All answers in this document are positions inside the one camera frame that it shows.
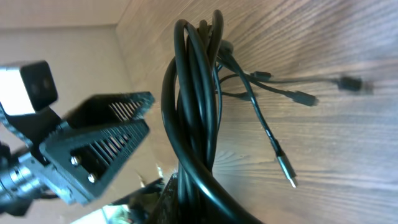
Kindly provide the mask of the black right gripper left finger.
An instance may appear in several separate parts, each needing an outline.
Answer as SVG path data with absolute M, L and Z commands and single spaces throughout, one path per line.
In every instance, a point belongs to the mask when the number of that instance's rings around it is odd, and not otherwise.
M 142 119 L 155 101 L 148 91 L 93 95 L 63 117 L 72 129 Z

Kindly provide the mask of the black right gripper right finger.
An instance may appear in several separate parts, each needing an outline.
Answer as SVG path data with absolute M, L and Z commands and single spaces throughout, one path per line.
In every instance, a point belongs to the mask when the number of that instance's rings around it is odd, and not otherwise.
M 178 174 L 172 174 L 154 210 L 155 224 L 178 223 Z

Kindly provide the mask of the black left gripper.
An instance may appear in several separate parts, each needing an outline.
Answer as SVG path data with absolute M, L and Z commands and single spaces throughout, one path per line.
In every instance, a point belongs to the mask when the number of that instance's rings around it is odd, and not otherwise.
M 35 200 L 86 205 L 100 198 L 149 133 L 142 119 L 51 135 L 40 144 L 50 162 L 49 188 L 1 146 L 1 213 L 23 217 Z

